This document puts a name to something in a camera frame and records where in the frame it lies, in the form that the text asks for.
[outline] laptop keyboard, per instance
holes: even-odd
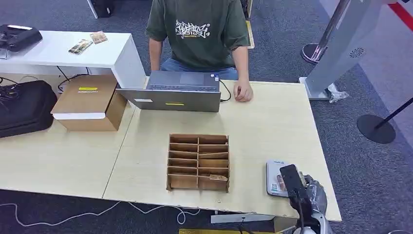
[[[216,87],[200,87],[200,86],[177,86],[177,85],[152,85],[154,90],[182,90],[182,91],[200,91],[200,92],[215,92]]]

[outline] plastic bag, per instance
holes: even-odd
[[[325,212],[327,211],[327,195],[325,194],[324,187],[310,175],[305,175],[304,178],[308,182],[307,194],[310,198],[313,210],[317,210],[325,215]]]
[[[330,103],[337,102],[338,100],[345,99],[345,98],[348,98],[350,96],[345,91],[343,91],[343,92],[338,91],[334,84],[330,84],[327,87],[327,91],[328,91],[327,93],[329,93],[329,95],[330,95]]]

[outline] person's arm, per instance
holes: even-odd
[[[162,53],[162,42],[155,41],[152,38],[149,38],[149,57],[150,57],[150,70],[158,71],[160,68]]]
[[[248,28],[239,0],[232,0],[228,6],[224,43],[232,52],[238,73],[238,81],[234,85],[235,99],[237,101],[250,101],[254,92],[249,84],[248,74]]]
[[[249,84],[248,74],[248,48],[246,46],[237,47],[232,51],[235,68],[238,73],[238,81],[234,85],[234,96],[238,101],[250,101],[254,96],[254,91]]]
[[[149,36],[150,69],[156,71],[160,68],[162,42],[167,37],[163,0],[152,1],[146,34]]]

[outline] laptop touchpad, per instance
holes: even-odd
[[[198,73],[182,73],[181,84],[191,84],[191,85],[203,85],[204,84],[204,74]]]

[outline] laptop lid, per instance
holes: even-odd
[[[116,89],[142,110],[218,112],[220,92]]]

